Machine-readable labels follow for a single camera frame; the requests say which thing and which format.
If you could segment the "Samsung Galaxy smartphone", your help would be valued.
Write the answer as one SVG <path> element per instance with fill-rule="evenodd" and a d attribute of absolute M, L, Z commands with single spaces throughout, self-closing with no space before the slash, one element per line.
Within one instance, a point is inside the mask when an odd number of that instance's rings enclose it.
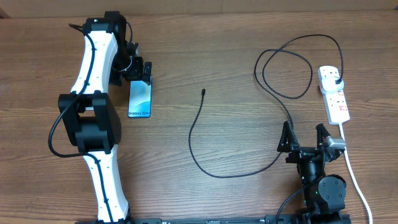
<path fill-rule="evenodd" d="M 129 90 L 129 118 L 150 118 L 152 108 L 152 82 L 131 81 Z"/>

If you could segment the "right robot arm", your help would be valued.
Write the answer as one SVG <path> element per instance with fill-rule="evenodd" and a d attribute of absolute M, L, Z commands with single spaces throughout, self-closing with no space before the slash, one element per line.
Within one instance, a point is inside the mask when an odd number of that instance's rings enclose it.
<path fill-rule="evenodd" d="M 336 160 L 345 152 L 346 142 L 341 137 L 332 137 L 323 124 L 318 124 L 316 131 L 317 145 L 303 147 L 290 122 L 286 121 L 283 125 L 277 151 L 287 153 L 286 163 L 297 166 L 302 187 L 281 204 L 275 223 L 351 223 L 349 215 L 341 214 L 345 209 L 345 179 L 325 173 L 326 163 Z M 298 194 L 303 195 L 305 207 L 282 217 L 287 202 Z"/>

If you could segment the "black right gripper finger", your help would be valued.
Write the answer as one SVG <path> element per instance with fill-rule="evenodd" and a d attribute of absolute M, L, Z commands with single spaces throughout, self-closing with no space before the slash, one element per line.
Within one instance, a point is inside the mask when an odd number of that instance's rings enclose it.
<path fill-rule="evenodd" d="M 277 146 L 278 152 L 292 152 L 299 147 L 299 141 L 289 121 L 285 121 L 282 128 L 282 135 Z"/>
<path fill-rule="evenodd" d="M 321 148 L 322 146 L 329 146 L 330 133 L 327 131 L 326 127 L 323 123 L 320 123 L 316 126 L 317 130 L 317 148 Z"/>

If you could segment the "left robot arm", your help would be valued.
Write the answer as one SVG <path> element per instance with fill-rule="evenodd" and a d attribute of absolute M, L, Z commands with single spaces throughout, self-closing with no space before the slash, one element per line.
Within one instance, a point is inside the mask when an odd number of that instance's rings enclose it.
<path fill-rule="evenodd" d="M 131 209 L 124 195 L 118 167 L 121 120 L 109 97 L 110 85 L 130 83 L 152 85 L 152 64 L 138 56 L 138 43 L 126 39 L 132 32 L 130 23 L 118 11 L 106 11 L 103 17 L 89 17 L 72 28 L 85 39 L 85 51 L 75 84 L 58 97 L 60 114 L 48 138 L 60 122 L 64 123 L 69 141 L 90 170 L 98 204 L 95 223 L 133 223 Z"/>

